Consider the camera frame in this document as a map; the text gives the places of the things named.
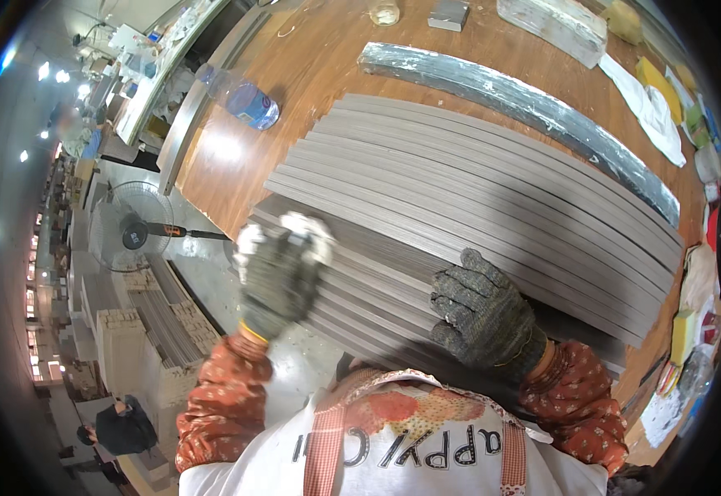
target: electric fan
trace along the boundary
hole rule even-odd
[[[129,181],[112,188],[94,207],[88,245],[111,271],[134,272],[149,266],[144,255],[160,254],[171,237],[184,236],[229,239],[222,233],[175,225],[170,200],[154,184]]]

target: stack of wood veneer strips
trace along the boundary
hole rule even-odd
[[[298,211],[325,220],[339,244],[306,327],[387,367],[452,379],[453,361],[428,338],[438,319],[429,296],[432,274],[460,263],[463,248],[509,275],[549,336],[593,346],[615,378],[683,253],[663,218],[572,156],[387,98],[336,101],[265,186],[277,194],[251,221]]]

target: hat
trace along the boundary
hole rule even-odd
[[[87,429],[85,429],[84,425],[80,425],[76,430],[76,436],[82,444],[86,446],[93,446],[93,440],[88,437],[89,435],[90,433]]]
[[[52,113],[49,114],[49,122],[47,123],[46,127],[51,128],[52,126],[57,125],[58,120],[60,117],[63,116],[63,113],[65,112],[65,105],[62,103],[58,103],[55,105],[55,108],[52,110]]]

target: wooden workbench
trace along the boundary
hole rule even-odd
[[[389,27],[372,24],[365,4],[353,0],[306,0],[294,14],[279,22],[277,32],[268,37],[246,70],[246,77],[280,105],[279,121],[259,133],[222,109],[209,110],[177,180],[187,200],[229,236],[236,236],[252,205],[267,195],[262,185],[269,172],[284,159],[287,149],[327,113],[333,101],[346,93],[441,106],[517,130],[570,153],[547,136],[481,105],[425,86],[362,74],[356,65],[358,54],[366,42],[382,41],[493,67],[564,100],[620,139],[664,181],[680,201],[679,232],[687,246],[701,240],[704,197],[694,170],[693,146],[683,136],[688,163],[683,168],[671,164],[653,146],[613,82],[598,67],[589,70],[546,41],[506,23],[496,14],[494,0],[471,1],[462,33],[426,25],[432,2],[399,0],[399,4],[401,20]],[[611,34],[607,51],[630,71],[642,55],[663,68],[663,63],[643,47],[627,45]],[[642,377],[668,349],[678,304],[680,269],[641,349],[629,347],[627,370],[613,391],[622,405],[639,391]],[[642,391],[649,388],[649,382]],[[648,401],[649,394],[637,396],[626,412],[627,418],[638,418]]]

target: red floral sleeve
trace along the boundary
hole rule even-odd
[[[265,352],[266,347],[239,334],[215,345],[187,398],[187,410],[176,419],[179,472],[204,463],[235,462],[264,431],[267,394],[262,383],[272,376]]]
[[[623,466],[627,424],[611,398],[611,378],[586,344],[556,346],[548,369],[522,386],[520,402],[551,433],[556,449],[603,465],[609,476]]]

